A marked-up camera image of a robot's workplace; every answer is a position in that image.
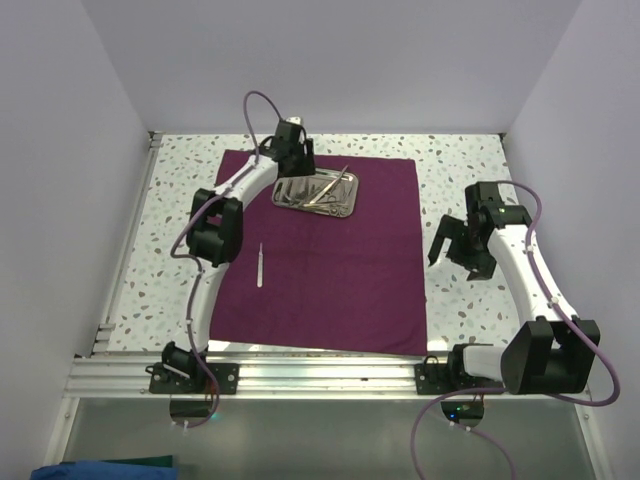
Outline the steel scalpel handle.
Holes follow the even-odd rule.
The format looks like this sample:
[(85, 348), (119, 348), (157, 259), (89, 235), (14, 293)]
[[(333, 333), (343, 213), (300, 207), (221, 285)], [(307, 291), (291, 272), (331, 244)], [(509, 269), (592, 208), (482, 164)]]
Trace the steel scalpel handle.
[(258, 261), (257, 261), (257, 276), (256, 276), (256, 286), (258, 288), (263, 287), (263, 278), (264, 278), (264, 250), (263, 243), (259, 244), (258, 250)]

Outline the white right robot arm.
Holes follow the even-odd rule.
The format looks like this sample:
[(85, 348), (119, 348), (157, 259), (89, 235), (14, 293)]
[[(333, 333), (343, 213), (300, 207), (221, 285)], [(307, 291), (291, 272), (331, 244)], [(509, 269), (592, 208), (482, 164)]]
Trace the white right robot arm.
[(451, 389), (497, 388), (524, 394), (578, 394), (588, 381), (600, 330), (558, 291), (536, 248), (533, 218), (509, 205), (496, 181), (465, 189), (466, 217), (442, 216), (427, 258), (445, 257), (484, 281), (500, 270), (514, 300), (519, 330), (504, 346), (457, 344), (444, 368)]

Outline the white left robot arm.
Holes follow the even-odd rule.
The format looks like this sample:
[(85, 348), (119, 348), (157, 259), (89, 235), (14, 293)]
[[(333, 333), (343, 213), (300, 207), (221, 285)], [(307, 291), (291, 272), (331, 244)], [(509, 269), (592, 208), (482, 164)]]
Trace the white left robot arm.
[(162, 352), (162, 366), (185, 392), (201, 390), (208, 379), (205, 352), (218, 291), (243, 244), (244, 211), (277, 179), (315, 173), (313, 140), (303, 121), (278, 121), (275, 133), (251, 153), (228, 180), (193, 197), (190, 219), (171, 247), (174, 259), (196, 264), (196, 276), (186, 302), (187, 344), (171, 341)]

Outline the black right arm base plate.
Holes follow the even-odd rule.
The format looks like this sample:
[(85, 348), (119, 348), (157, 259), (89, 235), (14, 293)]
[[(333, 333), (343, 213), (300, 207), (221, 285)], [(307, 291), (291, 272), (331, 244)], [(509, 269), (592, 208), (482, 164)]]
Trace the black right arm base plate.
[(442, 395), (476, 388), (502, 388), (494, 380), (454, 374), (445, 364), (418, 363), (414, 365), (414, 382), (418, 395)]

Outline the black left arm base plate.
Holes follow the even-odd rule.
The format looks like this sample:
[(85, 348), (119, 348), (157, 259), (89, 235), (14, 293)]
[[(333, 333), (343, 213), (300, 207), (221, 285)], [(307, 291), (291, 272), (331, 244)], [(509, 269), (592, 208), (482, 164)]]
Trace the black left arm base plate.
[(213, 394), (234, 395), (240, 378), (240, 365), (235, 363), (208, 363), (208, 369), (215, 376), (218, 386), (214, 387), (210, 376), (201, 370), (191, 378), (155, 363), (145, 368), (151, 376), (149, 392), (152, 394)]

